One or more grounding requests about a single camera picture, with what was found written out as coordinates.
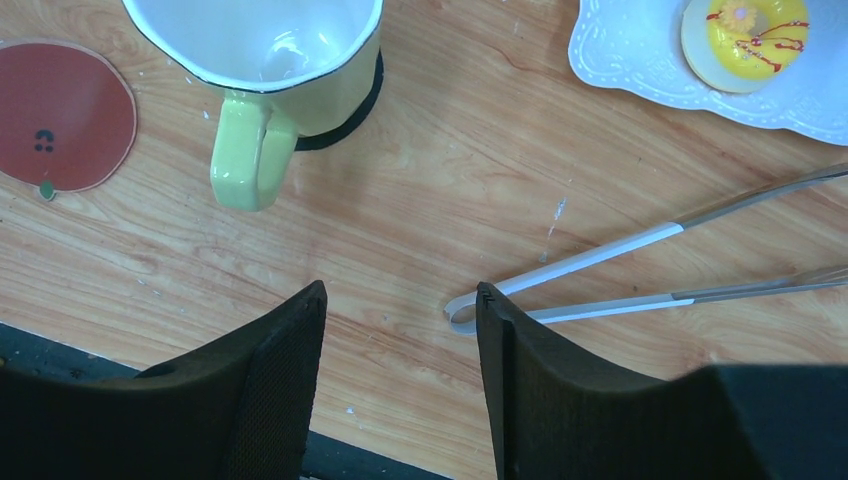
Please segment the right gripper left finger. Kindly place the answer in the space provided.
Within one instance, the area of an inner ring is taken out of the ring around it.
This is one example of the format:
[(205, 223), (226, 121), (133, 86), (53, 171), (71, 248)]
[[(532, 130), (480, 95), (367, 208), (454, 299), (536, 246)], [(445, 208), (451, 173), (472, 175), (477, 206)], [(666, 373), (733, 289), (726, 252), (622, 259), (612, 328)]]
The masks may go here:
[(1, 341), (5, 479), (297, 479), (327, 292), (314, 281), (261, 317), (134, 376)]

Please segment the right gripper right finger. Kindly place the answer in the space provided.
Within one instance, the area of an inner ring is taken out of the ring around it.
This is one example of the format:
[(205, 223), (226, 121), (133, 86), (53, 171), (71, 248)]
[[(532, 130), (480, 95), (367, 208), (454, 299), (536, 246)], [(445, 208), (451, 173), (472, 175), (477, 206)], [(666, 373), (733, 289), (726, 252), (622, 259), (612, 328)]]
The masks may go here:
[(847, 369), (711, 364), (664, 381), (533, 320), (494, 285), (477, 343), (501, 479), (843, 479)]

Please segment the metal serving tongs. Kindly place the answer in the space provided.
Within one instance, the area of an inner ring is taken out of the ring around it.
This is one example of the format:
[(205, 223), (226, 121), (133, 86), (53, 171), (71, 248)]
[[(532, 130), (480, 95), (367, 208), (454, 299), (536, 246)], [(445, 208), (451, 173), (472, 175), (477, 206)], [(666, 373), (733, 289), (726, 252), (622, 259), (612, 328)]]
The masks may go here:
[(476, 280), (521, 305), (770, 281), (847, 262), (847, 164), (723, 170), (504, 162), (440, 194), (440, 268), (410, 311), (430, 320)]

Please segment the green handled white mug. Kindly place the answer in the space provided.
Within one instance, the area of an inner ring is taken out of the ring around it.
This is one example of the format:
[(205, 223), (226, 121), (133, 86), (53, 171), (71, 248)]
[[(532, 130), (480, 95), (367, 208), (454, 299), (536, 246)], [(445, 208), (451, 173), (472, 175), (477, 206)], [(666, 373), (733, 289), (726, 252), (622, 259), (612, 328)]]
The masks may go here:
[(220, 94), (209, 179), (226, 208), (270, 207), (292, 155), (350, 135), (382, 87), (380, 1), (141, 0), (124, 8), (148, 41)]

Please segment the white three-tier dessert stand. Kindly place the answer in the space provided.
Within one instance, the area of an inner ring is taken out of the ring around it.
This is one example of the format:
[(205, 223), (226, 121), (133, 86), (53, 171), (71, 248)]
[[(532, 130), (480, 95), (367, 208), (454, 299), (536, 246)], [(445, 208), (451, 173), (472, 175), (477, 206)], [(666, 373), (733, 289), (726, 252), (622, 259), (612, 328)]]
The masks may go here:
[(595, 87), (847, 142), (843, 1), (583, 1), (568, 56)]

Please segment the yellow flower tart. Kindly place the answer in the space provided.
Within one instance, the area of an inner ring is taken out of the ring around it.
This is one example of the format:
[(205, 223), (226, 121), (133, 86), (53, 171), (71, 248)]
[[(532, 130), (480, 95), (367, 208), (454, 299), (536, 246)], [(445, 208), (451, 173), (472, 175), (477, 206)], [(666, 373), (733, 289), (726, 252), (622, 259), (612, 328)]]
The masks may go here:
[(706, 85), (747, 94), (798, 60), (809, 30), (805, 1), (690, 1), (680, 42), (688, 66)]

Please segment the red apple coaster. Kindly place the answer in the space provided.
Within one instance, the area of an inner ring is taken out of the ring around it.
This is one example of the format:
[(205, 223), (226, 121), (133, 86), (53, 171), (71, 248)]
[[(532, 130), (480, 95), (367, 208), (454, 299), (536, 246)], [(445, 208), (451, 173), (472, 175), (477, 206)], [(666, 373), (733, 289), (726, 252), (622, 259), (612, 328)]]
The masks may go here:
[(92, 189), (124, 163), (136, 101), (102, 55), (66, 41), (1, 44), (1, 172), (38, 197)]

